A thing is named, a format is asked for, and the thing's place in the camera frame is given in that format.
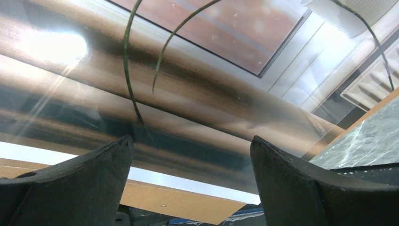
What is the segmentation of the glossy room photo print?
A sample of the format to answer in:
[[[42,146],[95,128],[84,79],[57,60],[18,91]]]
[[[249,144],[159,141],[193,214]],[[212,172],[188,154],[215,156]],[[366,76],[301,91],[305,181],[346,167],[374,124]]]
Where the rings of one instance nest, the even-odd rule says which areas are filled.
[[[260,136],[311,159],[344,130],[266,91],[263,79],[182,40],[152,79],[168,33],[133,22],[123,70],[128,12],[104,0],[0,3],[0,156],[53,165],[136,128],[139,160],[130,180],[229,199],[258,201],[249,146]]]

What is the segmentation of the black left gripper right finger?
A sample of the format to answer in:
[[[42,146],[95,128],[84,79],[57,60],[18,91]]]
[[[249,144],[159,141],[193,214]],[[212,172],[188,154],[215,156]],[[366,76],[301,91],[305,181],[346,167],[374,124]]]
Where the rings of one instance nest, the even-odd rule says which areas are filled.
[[[268,226],[396,226],[397,163],[323,169],[259,136],[250,157]]]

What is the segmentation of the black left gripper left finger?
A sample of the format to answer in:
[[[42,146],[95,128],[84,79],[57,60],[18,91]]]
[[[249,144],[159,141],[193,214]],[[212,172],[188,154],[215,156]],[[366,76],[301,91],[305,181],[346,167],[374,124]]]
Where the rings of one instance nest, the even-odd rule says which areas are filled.
[[[124,136],[89,153],[0,180],[3,226],[114,226],[133,141]]]

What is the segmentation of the brown backing board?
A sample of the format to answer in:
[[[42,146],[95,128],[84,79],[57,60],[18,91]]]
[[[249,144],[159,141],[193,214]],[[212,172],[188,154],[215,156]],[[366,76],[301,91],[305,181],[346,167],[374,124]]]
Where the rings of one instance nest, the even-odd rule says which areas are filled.
[[[187,97],[149,95],[132,101],[84,84],[0,87],[0,138],[48,154],[82,154],[136,129],[133,175],[121,202],[219,223],[255,200],[249,149],[258,135],[300,157],[312,157],[343,130],[272,95]]]

